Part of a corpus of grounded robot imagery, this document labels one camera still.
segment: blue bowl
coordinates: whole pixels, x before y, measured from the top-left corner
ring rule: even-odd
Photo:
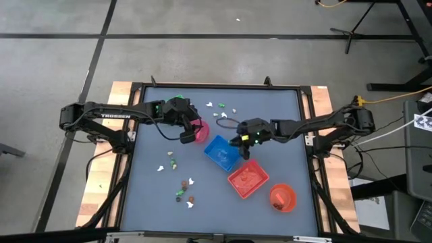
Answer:
[[[226,172],[231,171],[240,158],[238,149],[230,146],[228,141],[219,135],[205,148],[204,153]]]

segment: wooden board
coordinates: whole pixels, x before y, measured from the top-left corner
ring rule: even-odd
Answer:
[[[114,82],[111,93],[109,95],[109,104],[116,105],[127,105],[130,95],[131,82]],[[330,97],[327,87],[324,86],[312,86],[313,94],[313,105],[315,108],[316,115],[325,115],[332,112]],[[308,111],[308,103],[305,96],[303,97],[305,111]],[[134,97],[134,103],[138,102],[138,95]],[[104,119],[103,125],[111,128],[113,130],[119,130],[123,126],[123,120],[117,119]],[[129,127],[132,128],[133,122],[130,122]],[[331,130],[320,131],[321,135],[329,133]],[[99,154],[103,151],[110,149],[109,143],[103,142],[97,145],[94,154]],[[331,151],[333,154],[340,155],[342,152],[338,149],[333,149]],[[126,157],[122,158],[122,163],[126,161]],[[85,224],[91,216],[97,211],[101,206],[103,201],[107,197],[109,183],[111,181],[111,176],[113,173],[115,162],[115,155],[113,153],[107,153],[92,162],[90,167],[90,173],[86,188],[84,190],[84,196],[82,198],[80,212],[76,221],[76,225]],[[360,231],[357,222],[357,215],[354,208],[354,201],[352,200],[352,195],[350,191],[350,186],[348,183],[348,176],[346,174],[346,168],[344,162],[336,157],[330,157],[325,159],[325,168],[327,172],[327,180],[329,182],[331,200],[336,206],[336,208],[341,213],[342,217],[350,224],[350,226],[356,231]],[[118,204],[118,198],[114,201],[111,208],[111,216],[109,219],[109,225],[114,224],[114,219],[116,216],[116,208]],[[327,211],[325,210],[325,205],[320,203],[321,215],[323,218],[323,225],[326,232],[329,232],[329,222]]]

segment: pink bowl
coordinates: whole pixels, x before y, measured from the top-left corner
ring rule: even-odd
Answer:
[[[200,125],[200,120],[196,119],[194,121],[191,121],[190,123],[194,124],[194,125]],[[207,122],[205,122],[202,119],[201,120],[201,125],[202,125],[201,130],[197,134],[195,134],[195,142],[197,142],[197,143],[204,142],[209,137],[209,134],[210,134],[210,127],[207,124]]]

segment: concrete floor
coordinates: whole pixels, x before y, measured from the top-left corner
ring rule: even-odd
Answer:
[[[404,4],[431,46],[432,28],[419,6]],[[109,0],[0,0],[0,32],[100,33],[108,7]],[[119,0],[109,33],[332,34],[330,27],[351,29],[366,8],[347,3],[324,9],[312,0]],[[377,4],[358,32],[409,29],[395,5]],[[0,142],[27,152],[22,159],[0,157],[0,234],[30,232],[63,139],[59,110],[77,100],[95,45],[96,40],[0,39]],[[274,84],[328,86],[338,108],[354,95],[396,95],[368,92],[365,84],[403,83],[423,69],[412,42],[356,41],[349,55],[344,46],[334,40],[106,40],[87,101],[107,102],[114,80],[149,81],[150,75],[158,82],[245,84],[271,76]],[[370,106],[377,126],[399,118],[402,102]],[[397,133],[364,149],[403,141]],[[47,230],[74,227],[93,151],[93,145],[74,143]],[[386,175],[405,171],[403,150],[371,154]],[[350,165],[358,161],[352,150],[344,155]],[[367,157],[363,173],[382,178]]]

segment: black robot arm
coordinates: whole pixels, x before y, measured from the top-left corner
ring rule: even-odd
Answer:
[[[88,133],[87,138],[93,142],[98,139],[106,140],[113,147],[113,153],[132,152],[133,146],[127,131],[109,129],[93,121],[96,118],[133,119],[141,124],[161,123],[182,126],[184,132],[180,134],[180,142],[186,144],[195,140],[194,131],[197,126],[190,122],[199,119],[199,115],[195,107],[190,104],[189,99],[178,97],[167,102],[152,101],[133,106],[94,102],[74,103],[61,109],[59,126],[66,132],[86,132]]]
[[[350,136],[366,136],[375,131],[372,113],[364,107],[347,105],[328,115],[302,121],[272,119],[267,122],[260,118],[246,120],[238,124],[237,136],[230,140],[239,148],[244,159],[249,159],[249,148],[269,140],[288,142],[299,135],[336,128],[326,136],[313,138],[313,154],[328,157],[333,144]]]

